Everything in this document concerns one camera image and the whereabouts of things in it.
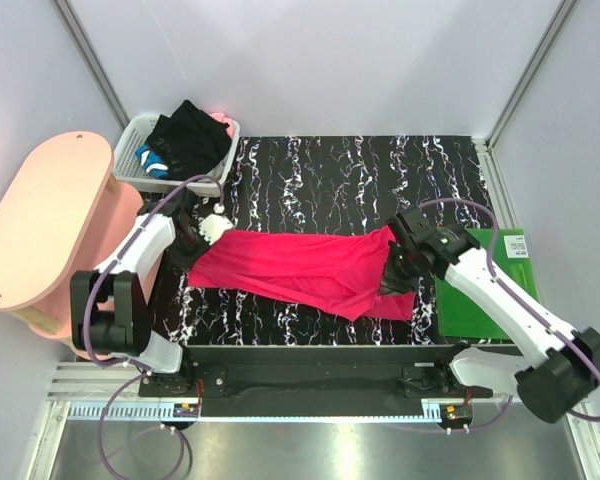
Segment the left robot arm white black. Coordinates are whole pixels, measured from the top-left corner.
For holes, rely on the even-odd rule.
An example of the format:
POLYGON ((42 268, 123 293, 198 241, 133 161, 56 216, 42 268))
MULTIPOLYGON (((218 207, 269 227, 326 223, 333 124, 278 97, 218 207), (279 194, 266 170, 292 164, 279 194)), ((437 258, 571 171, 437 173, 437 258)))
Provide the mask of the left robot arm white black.
POLYGON ((163 258, 189 269, 231 226, 211 213, 198 220, 196 195, 185 190, 146 203, 114 252, 91 270, 76 271, 69 283, 71 342, 101 367, 125 362, 153 374, 176 396, 195 386, 196 372, 184 349, 152 326, 143 284, 163 258))

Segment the pink red t shirt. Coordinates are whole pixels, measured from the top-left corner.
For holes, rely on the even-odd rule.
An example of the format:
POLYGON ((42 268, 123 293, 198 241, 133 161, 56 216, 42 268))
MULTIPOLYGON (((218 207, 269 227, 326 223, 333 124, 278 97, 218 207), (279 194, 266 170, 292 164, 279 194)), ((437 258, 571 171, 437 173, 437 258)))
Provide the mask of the pink red t shirt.
POLYGON ((194 264, 188 285, 242 290, 350 321, 409 321, 414 293, 380 293, 394 239, 387 226, 357 236, 231 230, 194 264))

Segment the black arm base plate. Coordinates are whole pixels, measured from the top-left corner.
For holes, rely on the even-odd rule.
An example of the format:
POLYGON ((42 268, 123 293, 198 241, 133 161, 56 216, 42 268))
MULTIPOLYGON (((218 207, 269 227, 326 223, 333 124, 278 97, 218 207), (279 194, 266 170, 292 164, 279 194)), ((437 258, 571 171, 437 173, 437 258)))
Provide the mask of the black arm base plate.
POLYGON ((456 346, 195 346, 177 374, 144 380, 145 398, 293 409, 396 411, 429 399, 490 399, 493 392, 444 379, 439 362, 456 346))

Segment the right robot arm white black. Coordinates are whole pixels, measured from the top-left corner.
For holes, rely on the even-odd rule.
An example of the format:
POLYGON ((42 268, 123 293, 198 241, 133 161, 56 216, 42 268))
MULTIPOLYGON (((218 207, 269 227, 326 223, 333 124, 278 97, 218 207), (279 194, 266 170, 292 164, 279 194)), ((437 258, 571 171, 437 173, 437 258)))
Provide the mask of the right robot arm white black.
POLYGON ((522 401, 546 423, 555 423, 600 388, 600 334, 579 331, 539 304, 492 260, 463 226, 438 228, 412 207, 393 216, 381 284, 397 294, 432 274, 461 292, 513 342, 516 356, 458 346, 439 362, 434 384, 446 396, 481 387, 522 401))

